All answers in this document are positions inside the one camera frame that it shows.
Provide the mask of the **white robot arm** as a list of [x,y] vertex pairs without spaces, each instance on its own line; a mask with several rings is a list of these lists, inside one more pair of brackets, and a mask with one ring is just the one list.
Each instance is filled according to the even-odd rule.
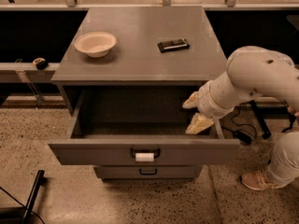
[[258,97],[273,97],[299,112],[299,70],[281,52],[246,46],[228,58],[225,71],[209,80],[182,107],[197,108],[187,134],[199,134],[231,113],[236,106]]

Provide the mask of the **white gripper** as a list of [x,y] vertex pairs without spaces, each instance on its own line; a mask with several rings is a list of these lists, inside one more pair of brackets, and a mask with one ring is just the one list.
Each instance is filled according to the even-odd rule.
[[230,102],[232,91],[231,81],[228,78],[218,77],[208,81],[198,92],[193,92],[182,107],[185,109],[197,107],[202,114],[195,113],[192,116],[186,134],[199,134],[214,124],[213,119],[221,119],[231,113],[234,110],[234,105]]

